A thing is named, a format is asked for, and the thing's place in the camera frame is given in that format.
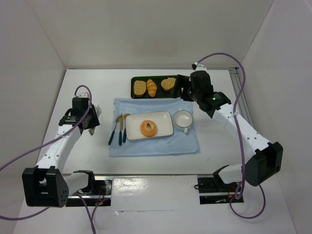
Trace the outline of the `sugared donut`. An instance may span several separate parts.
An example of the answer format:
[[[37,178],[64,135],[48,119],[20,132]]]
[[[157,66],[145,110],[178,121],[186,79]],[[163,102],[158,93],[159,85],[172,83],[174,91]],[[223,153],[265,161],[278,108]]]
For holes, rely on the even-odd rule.
[[[140,131],[146,137],[153,137],[157,133],[157,126],[151,120],[144,120],[140,125]]]

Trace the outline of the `silver metal tongs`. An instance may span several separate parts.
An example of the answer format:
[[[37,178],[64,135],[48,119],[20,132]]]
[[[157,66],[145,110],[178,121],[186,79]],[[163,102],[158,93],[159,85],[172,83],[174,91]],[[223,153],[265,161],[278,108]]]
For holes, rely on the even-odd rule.
[[[90,114],[90,122],[88,125],[88,132],[91,136],[95,133],[95,128],[100,125],[99,116],[102,113],[102,109],[99,106],[92,105],[92,108],[89,112]]]

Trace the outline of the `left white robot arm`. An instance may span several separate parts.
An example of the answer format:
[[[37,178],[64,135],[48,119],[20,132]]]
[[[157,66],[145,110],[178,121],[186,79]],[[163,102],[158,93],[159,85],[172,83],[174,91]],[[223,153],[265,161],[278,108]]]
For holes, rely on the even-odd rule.
[[[75,143],[84,131],[94,134],[99,126],[101,109],[94,106],[86,94],[72,99],[70,108],[58,124],[56,140],[42,159],[22,173],[26,204],[30,207],[59,207],[77,191],[91,192],[95,176],[92,171],[77,170],[63,176],[63,169]]]

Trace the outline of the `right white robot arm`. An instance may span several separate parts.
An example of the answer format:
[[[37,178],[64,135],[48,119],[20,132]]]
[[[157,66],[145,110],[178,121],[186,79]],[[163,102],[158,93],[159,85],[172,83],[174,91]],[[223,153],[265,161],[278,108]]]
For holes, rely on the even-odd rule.
[[[282,145],[263,137],[235,110],[224,93],[214,91],[206,71],[195,71],[190,76],[177,75],[171,96],[196,102],[200,110],[238,140],[243,149],[242,163],[215,172],[224,184],[246,181],[256,187],[280,171]]]

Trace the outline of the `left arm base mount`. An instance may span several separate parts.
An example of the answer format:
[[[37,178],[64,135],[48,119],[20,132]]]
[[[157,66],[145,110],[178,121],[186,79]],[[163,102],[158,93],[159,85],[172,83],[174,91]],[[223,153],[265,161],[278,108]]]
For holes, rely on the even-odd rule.
[[[92,186],[82,183],[82,179],[66,179],[70,190],[66,207],[82,207],[84,199],[89,207],[111,206],[111,194],[113,186],[112,176],[95,176]]]

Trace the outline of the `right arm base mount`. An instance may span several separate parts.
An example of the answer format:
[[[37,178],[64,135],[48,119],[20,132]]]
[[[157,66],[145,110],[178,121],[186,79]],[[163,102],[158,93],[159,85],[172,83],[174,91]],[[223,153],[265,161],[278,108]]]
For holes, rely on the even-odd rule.
[[[237,182],[224,184],[214,177],[198,177],[194,185],[194,189],[199,192],[201,205],[230,203],[237,187]]]

